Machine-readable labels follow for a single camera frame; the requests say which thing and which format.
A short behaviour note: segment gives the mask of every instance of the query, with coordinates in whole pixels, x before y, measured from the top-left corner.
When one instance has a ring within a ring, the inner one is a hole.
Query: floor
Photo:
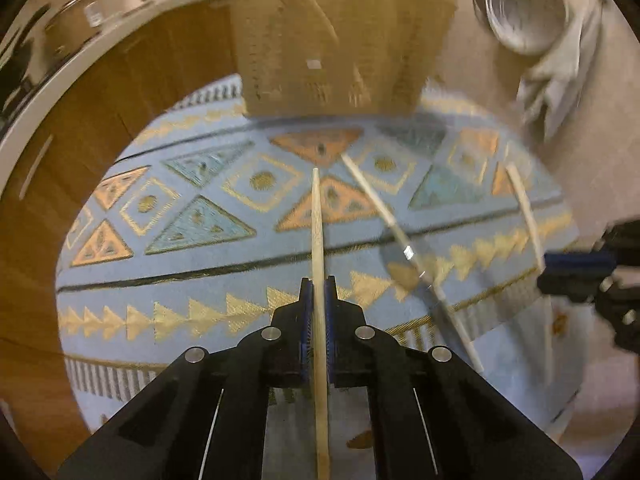
[[[575,9],[586,0],[569,1]],[[640,214],[640,44],[615,4],[606,6],[579,108],[548,144],[520,127],[513,107],[520,75],[534,63],[501,47],[476,20],[471,0],[458,0],[438,78],[520,130],[561,184],[581,234],[597,237],[608,222]],[[628,430],[640,396],[635,356],[614,349],[611,341],[606,323],[596,323],[584,387],[561,440],[586,478]]]

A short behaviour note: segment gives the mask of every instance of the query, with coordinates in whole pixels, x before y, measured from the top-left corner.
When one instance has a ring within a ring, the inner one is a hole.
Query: metal rivet
[[[358,339],[371,339],[376,335],[376,331],[373,330],[370,326],[359,326],[356,329],[356,337]]]
[[[436,361],[446,363],[451,359],[451,350],[446,346],[438,346],[431,351],[431,357],[436,359]]]
[[[631,325],[636,321],[636,318],[638,317],[638,315],[636,314],[635,310],[629,310],[623,317],[622,317],[622,323],[624,323],[625,325]]]
[[[204,359],[204,350],[194,346],[184,353],[184,358],[190,363],[197,363]]]
[[[613,285],[613,280],[608,276],[602,280],[602,283],[600,283],[600,290],[602,292],[607,292],[611,288],[611,285]]]
[[[276,341],[276,339],[282,335],[282,332],[276,326],[268,326],[261,333],[262,339],[266,339],[267,341]]]

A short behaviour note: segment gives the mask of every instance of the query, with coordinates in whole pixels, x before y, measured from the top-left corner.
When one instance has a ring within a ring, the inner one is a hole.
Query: chopstick
[[[411,248],[411,243],[409,238],[402,231],[401,227],[398,225],[398,221],[396,217],[393,216],[391,211],[386,207],[385,203],[382,202],[382,199],[376,193],[376,191],[371,187],[371,184],[367,181],[366,177],[360,171],[360,168],[357,167],[356,163],[351,160],[351,157],[346,154],[342,154],[342,161],[347,169],[350,171],[351,175],[360,184],[360,187],[364,191],[364,193],[369,197],[373,205],[375,206],[380,218],[382,218],[383,222],[386,226],[391,230],[396,241],[402,248],[402,252],[406,259],[414,266],[416,272],[418,272],[418,276],[420,279],[433,291],[437,300],[442,304],[442,308],[447,315],[447,318],[456,329],[460,341],[462,341],[462,345],[465,348],[466,354],[471,359],[471,363],[475,370],[478,373],[482,373],[484,371],[484,367],[482,366],[482,361],[480,360],[480,356],[478,352],[474,348],[474,344],[471,342],[468,333],[466,332],[466,328],[460,322],[460,320],[453,314],[449,305],[447,304],[447,298],[444,294],[444,290],[442,290],[441,286],[433,282],[433,276],[427,270],[427,267],[423,264],[422,258],[419,254],[415,254],[414,250]]]
[[[311,185],[311,280],[314,284],[313,366],[316,410],[316,462],[318,480],[329,480],[329,414],[327,397],[326,319],[324,312],[324,241],[320,172],[314,168]]]
[[[538,233],[538,224],[531,211],[531,203],[529,197],[527,197],[527,191],[525,190],[524,183],[520,177],[520,172],[515,164],[507,164],[506,167],[507,176],[513,186],[514,194],[518,200],[518,206],[524,216],[527,230],[529,231],[529,238],[533,245],[533,253],[536,257],[536,267],[538,272],[545,270],[544,251],[542,249],[542,243],[540,243],[540,234]],[[552,341],[552,327],[554,322],[553,306],[551,305],[551,296],[545,296],[544,300],[544,317],[545,317],[545,384],[548,386],[551,384],[554,376],[554,348]]]

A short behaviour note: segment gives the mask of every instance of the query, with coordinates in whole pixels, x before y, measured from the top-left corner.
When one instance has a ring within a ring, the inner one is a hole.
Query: patterned fabric
[[[237,77],[223,83],[241,87]],[[262,120],[242,110],[238,96],[157,118],[109,170],[66,238],[57,277],[60,337],[89,427],[185,348],[234,346],[297,299],[310,273],[314,165],[321,168],[326,272],[335,275],[338,296],[402,344],[443,342],[430,301],[341,153],[429,255],[489,382],[547,427],[580,387],[590,315],[557,306],[557,372],[545,388],[535,261],[505,165],[515,163],[524,178],[546,248],[571,244],[577,230],[539,162],[484,110],[437,89],[424,91],[410,118]],[[331,397],[342,457],[345,441],[367,429],[367,401],[357,391],[332,390]],[[276,390],[271,401],[269,467],[283,442],[306,446],[297,444],[306,436],[292,439],[283,417],[302,424],[308,415],[300,392]],[[347,408],[353,416],[345,418]],[[367,456],[360,470],[336,478],[368,478]]]

